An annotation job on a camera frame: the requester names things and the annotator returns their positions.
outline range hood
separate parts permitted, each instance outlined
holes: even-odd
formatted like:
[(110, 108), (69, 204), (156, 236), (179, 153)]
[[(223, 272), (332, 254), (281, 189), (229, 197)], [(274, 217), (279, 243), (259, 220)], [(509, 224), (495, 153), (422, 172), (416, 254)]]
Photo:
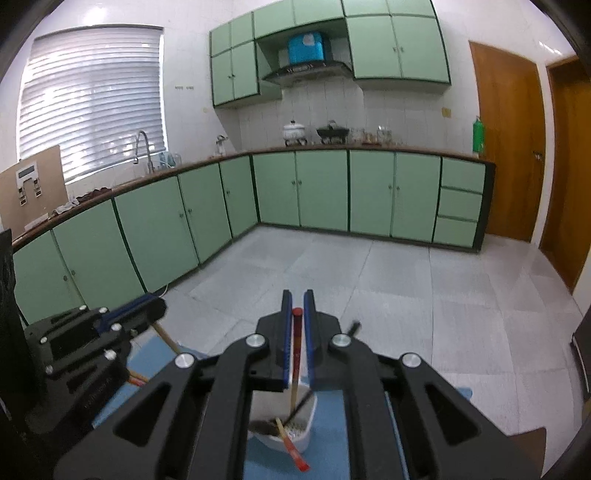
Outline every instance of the range hood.
[(352, 78), (353, 71), (342, 61), (310, 60), (282, 67), (265, 76), (263, 80), (281, 87), (291, 87), (303, 80), (320, 80), (334, 76)]

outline wooden stick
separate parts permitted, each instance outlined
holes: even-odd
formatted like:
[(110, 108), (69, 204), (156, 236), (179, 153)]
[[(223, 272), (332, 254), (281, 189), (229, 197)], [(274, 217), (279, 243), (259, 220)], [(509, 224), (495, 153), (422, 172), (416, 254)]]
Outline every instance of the wooden stick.
[(162, 340), (164, 340), (164, 343), (166, 343), (166, 345), (168, 345), (174, 353), (176, 353), (177, 355), (180, 355), (182, 353), (181, 349), (178, 347), (176, 342), (172, 340), (172, 338), (170, 338), (170, 335), (166, 333), (166, 330), (164, 330), (158, 322), (154, 322), (152, 324), (152, 327), (154, 327), (156, 333), (160, 336)]

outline window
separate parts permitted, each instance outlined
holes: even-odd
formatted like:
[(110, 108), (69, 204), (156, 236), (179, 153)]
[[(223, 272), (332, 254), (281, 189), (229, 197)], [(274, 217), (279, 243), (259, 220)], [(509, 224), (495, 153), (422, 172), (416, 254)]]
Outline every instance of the window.
[[(19, 158), (59, 145), (66, 181), (164, 151), (162, 29), (80, 28), (36, 38), (22, 80)], [(145, 155), (140, 142), (138, 155)]]

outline green bottle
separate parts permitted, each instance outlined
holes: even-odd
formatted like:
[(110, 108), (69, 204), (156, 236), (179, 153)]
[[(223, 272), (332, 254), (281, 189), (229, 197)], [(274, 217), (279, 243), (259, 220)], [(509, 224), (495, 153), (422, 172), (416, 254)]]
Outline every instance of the green bottle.
[(476, 121), (472, 125), (472, 151), (474, 153), (484, 153), (484, 124), (480, 121), (480, 117), (476, 117)]

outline white container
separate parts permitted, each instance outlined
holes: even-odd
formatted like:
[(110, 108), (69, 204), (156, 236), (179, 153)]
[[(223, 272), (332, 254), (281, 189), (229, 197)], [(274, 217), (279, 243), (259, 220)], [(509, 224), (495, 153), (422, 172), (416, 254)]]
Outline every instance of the white container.
[[(297, 389), (297, 402), (306, 394), (310, 389), (308, 385), (299, 384)], [(283, 392), (263, 392), (254, 391), (252, 393), (252, 405), (251, 405), (251, 420), (270, 420), (279, 417), (281, 420), (285, 420), (290, 413), (290, 401), (291, 401), (291, 390), (285, 390)], [(299, 424), (305, 424), (306, 429), (304, 433), (291, 439), (295, 448), (298, 452), (303, 453), (310, 444), (310, 432), (312, 428), (312, 422), (314, 421), (314, 414), (316, 413), (316, 404), (318, 398), (316, 394), (312, 395), (312, 398), (308, 400), (308, 403), (302, 407), (297, 413), (293, 422)], [(273, 450), (279, 450), (280, 452), (287, 453), (287, 449), (283, 444), (283, 440), (280, 437), (272, 437), (269, 435), (260, 435), (253, 433), (253, 435), (260, 440), (263, 444), (272, 448)]]

